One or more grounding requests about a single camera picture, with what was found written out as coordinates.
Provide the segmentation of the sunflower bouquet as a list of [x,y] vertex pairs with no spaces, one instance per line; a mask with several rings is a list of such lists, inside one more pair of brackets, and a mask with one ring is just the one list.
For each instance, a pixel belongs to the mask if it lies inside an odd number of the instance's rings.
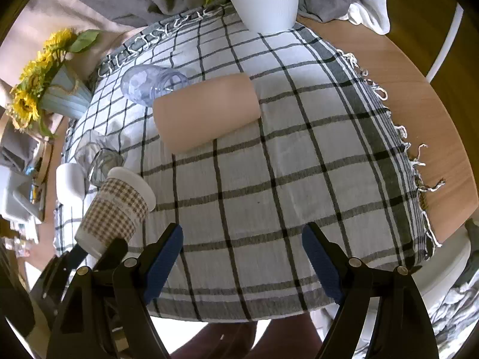
[[10,90],[6,114],[16,130],[24,133],[37,125],[42,135],[53,135],[43,123],[42,98],[53,87],[53,79],[65,66],[66,56],[90,48],[99,33],[96,29],[77,33],[72,28],[64,28],[49,35],[37,57],[25,65],[19,83]]

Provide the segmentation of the light blue ribbed vase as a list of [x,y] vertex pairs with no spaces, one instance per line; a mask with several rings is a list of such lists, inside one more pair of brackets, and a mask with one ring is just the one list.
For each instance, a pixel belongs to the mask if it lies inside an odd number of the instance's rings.
[[41,97],[40,106],[50,113],[57,113],[75,120],[88,110],[93,94],[79,76],[63,64]]

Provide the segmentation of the black white checkered tablecloth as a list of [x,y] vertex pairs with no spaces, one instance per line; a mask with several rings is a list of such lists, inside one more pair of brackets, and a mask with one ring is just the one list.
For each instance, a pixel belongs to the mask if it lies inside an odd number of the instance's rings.
[[[244,73],[261,117],[191,152],[167,151],[150,109],[120,90],[129,67],[153,63],[193,83]],[[203,322],[276,319],[329,303],[303,249],[317,224],[347,255],[370,267],[415,267],[438,241],[420,205],[420,161],[390,101],[363,77],[353,54],[302,24],[260,35],[232,5],[153,24],[110,54],[93,74],[89,109],[63,148],[71,162],[91,130],[152,187],[156,207],[129,243],[137,256],[168,224],[184,248],[156,317]]]

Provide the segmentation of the pink paper cup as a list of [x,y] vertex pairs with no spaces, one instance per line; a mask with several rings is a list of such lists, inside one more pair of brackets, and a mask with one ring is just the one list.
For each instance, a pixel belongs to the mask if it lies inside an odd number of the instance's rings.
[[244,74],[224,75],[154,101],[155,126],[173,154],[188,152],[261,117],[257,93]]

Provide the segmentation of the grey glass cup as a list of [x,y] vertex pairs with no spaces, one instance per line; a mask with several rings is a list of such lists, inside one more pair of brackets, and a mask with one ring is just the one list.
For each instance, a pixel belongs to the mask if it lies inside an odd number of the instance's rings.
[[107,141],[106,136],[95,130],[88,130],[82,135],[74,158],[89,183],[96,187],[101,187],[108,173],[124,163],[124,159]]

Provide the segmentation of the brown checkered paper cup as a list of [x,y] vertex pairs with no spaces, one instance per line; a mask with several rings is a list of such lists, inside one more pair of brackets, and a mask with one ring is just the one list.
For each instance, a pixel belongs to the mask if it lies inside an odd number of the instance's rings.
[[115,239],[130,241],[156,207],[149,184],[124,167],[115,167],[91,202],[75,233],[76,244],[99,259]]

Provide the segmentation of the white box device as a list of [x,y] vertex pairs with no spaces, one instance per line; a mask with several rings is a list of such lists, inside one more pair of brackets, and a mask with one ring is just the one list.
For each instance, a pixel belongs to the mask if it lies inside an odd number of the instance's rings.
[[1,166],[1,216],[5,220],[27,224],[44,220],[44,199],[33,203],[30,199],[33,178],[7,166]]

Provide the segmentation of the white floor lamp pole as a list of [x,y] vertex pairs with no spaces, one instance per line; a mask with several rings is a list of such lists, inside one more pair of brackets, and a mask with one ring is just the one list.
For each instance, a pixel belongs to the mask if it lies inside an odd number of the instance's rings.
[[430,67],[425,79],[428,83],[431,83],[438,74],[438,71],[442,67],[442,64],[445,62],[447,55],[449,54],[451,47],[454,44],[457,33],[460,29],[460,25],[464,16],[464,8],[457,2],[455,6],[455,12],[451,21],[451,25],[447,32],[447,36],[442,44],[441,49],[438,52],[437,57],[435,58],[432,66]]

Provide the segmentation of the beige curtain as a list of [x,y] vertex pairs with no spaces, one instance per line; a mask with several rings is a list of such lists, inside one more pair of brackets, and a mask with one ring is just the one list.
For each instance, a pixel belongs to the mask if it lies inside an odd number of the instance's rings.
[[98,30],[97,40],[87,50],[68,56],[66,68],[86,82],[100,60],[119,47],[137,28],[116,24],[80,0],[30,0],[1,44],[1,108],[11,102],[9,91],[20,74],[52,33],[70,28],[76,33]]

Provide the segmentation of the white mug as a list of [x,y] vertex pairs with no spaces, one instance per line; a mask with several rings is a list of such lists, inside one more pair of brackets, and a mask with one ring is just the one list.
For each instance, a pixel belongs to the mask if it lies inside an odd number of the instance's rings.
[[62,205],[72,207],[83,203],[85,197],[84,172],[77,163],[65,163],[56,169],[56,195]]

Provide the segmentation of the clear blue plastic cup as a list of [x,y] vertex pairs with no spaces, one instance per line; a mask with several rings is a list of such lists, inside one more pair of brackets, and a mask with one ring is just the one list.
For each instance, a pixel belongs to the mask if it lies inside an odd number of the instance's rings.
[[138,65],[129,68],[122,76],[120,89],[129,101],[152,108],[154,101],[190,84],[182,72],[156,65]]

